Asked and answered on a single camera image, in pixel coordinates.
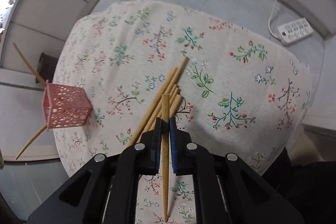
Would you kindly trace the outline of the floral tablecloth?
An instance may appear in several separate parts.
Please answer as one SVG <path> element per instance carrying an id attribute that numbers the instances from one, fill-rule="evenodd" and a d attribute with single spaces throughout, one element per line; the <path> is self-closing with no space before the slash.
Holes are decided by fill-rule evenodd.
<path id="1" fill-rule="evenodd" d="M 79 19 L 53 82 L 82 88 L 84 126 L 55 129 L 69 176 L 101 153 L 130 145 L 166 81 L 178 100 L 179 130 L 210 153 L 247 164 L 234 223 L 303 223 L 261 176 L 294 138 L 306 112 L 309 67 L 274 42 L 223 19 L 165 2 L 118 2 Z"/>

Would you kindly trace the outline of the pink perforated utensil holder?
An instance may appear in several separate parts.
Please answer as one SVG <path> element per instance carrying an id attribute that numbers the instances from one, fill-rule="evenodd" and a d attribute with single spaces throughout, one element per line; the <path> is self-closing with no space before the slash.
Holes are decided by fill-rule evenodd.
<path id="1" fill-rule="evenodd" d="M 80 87 L 47 83 L 43 92 L 43 118 L 48 129 L 81 127 L 93 107 Z"/>

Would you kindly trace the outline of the dark woven waste bin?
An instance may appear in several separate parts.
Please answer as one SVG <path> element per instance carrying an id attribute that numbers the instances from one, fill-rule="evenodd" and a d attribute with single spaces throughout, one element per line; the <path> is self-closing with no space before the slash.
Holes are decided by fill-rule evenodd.
<path id="1" fill-rule="evenodd" d="M 52 82 L 56 65 L 58 63 L 58 58 L 41 53 L 38 62 L 37 73 L 41 76 L 42 79 Z"/>

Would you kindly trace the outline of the white power strip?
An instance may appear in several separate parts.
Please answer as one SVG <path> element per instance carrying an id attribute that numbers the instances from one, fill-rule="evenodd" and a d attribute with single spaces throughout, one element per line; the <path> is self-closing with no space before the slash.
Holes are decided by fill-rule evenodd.
<path id="1" fill-rule="evenodd" d="M 312 36 L 314 32 L 306 18 L 282 24 L 277 30 L 282 45 L 286 47 Z"/>

